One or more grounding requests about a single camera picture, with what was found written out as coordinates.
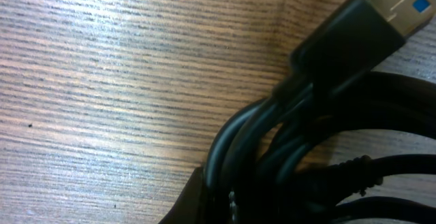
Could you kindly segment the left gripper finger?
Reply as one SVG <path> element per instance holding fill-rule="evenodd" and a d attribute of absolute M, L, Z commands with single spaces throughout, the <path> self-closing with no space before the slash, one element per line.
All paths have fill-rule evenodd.
<path fill-rule="evenodd" d="M 205 223 L 207 188 L 204 184 L 203 167 L 197 167 L 184 186 L 173 207 L 159 224 Z"/>

